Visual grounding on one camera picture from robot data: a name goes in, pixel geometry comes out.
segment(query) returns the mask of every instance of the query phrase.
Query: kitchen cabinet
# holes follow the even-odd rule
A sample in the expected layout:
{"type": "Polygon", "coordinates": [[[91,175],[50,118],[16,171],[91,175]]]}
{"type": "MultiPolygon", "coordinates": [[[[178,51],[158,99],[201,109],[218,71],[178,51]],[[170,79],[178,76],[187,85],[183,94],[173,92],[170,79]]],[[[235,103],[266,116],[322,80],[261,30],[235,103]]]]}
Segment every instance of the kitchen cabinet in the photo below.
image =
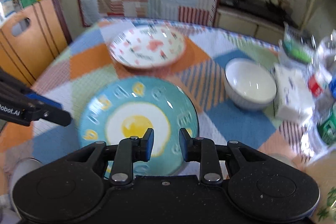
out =
{"type": "Polygon", "coordinates": [[[214,27],[254,37],[276,46],[284,36],[283,27],[227,7],[217,9],[214,27]]]}
{"type": "Polygon", "coordinates": [[[219,14],[218,27],[253,37],[257,30],[257,25],[251,21],[246,21],[230,14],[219,14]]]}
{"type": "Polygon", "coordinates": [[[284,39],[284,29],[259,25],[254,37],[278,46],[279,40],[284,39]]]}

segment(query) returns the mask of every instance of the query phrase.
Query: tissue box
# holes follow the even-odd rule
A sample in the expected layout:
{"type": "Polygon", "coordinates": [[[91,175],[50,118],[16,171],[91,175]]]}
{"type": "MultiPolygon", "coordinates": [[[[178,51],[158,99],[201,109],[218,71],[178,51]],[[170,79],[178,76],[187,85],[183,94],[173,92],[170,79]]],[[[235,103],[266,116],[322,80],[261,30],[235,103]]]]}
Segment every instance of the tissue box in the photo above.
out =
{"type": "Polygon", "coordinates": [[[313,115],[315,103],[300,70],[274,65],[278,93],[274,101],[275,117],[305,124],[313,115]]]}

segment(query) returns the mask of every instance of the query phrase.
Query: kitchen counter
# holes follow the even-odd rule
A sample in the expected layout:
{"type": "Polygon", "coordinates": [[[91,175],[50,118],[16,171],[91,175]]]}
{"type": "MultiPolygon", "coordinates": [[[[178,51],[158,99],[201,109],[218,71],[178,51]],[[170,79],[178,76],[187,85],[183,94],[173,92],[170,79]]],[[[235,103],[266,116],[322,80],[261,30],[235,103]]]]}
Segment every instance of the kitchen counter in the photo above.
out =
{"type": "Polygon", "coordinates": [[[251,14],[276,24],[282,28],[284,27],[284,22],[287,22],[290,26],[297,28],[297,25],[289,15],[286,14],[283,16],[279,13],[270,11],[266,5],[266,2],[262,0],[220,0],[220,6],[233,8],[241,12],[251,14]]]}

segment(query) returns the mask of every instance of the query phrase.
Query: plate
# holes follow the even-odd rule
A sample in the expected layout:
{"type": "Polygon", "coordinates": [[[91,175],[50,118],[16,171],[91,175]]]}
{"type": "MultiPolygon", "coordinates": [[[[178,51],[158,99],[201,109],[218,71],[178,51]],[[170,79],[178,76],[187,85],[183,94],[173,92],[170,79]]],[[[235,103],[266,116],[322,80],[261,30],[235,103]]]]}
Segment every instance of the plate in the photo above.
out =
{"type": "Polygon", "coordinates": [[[117,145],[130,136],[142,137],[147,128],[153,128],[151,159],[134,163],[134,174],[167,176],[183,163],[181,127],[197,137],[197,114],[181,88],[158,78],[127,78],[110,84],[88,103],[79,126],[80,144],[83,147],[100,140],[117,145]]]}
{"type": "Polygon", "coordinates": [[[121,33],[109,47],[111,56],[124,66],[150,69],[179,60],[186,48],[184,36],[167,26],[148,25],[121,33]]]}

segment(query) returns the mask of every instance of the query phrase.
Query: cabinet door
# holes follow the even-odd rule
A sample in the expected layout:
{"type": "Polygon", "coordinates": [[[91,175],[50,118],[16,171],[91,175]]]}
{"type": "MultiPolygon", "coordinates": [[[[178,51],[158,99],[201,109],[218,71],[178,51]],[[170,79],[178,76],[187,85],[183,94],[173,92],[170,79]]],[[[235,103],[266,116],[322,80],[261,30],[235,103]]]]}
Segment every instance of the cabinet door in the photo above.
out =
{"type": "Polygon", "coordinates": [[[257,30],[257,24],[233,15],[220,14],[218,28],[253,37],[257,30]]]}
{"type": "Polygon", "coordinates": [[[279,40],[284,38],[284,32],[259,26],[255,38],[279,46],[279,40]]]}

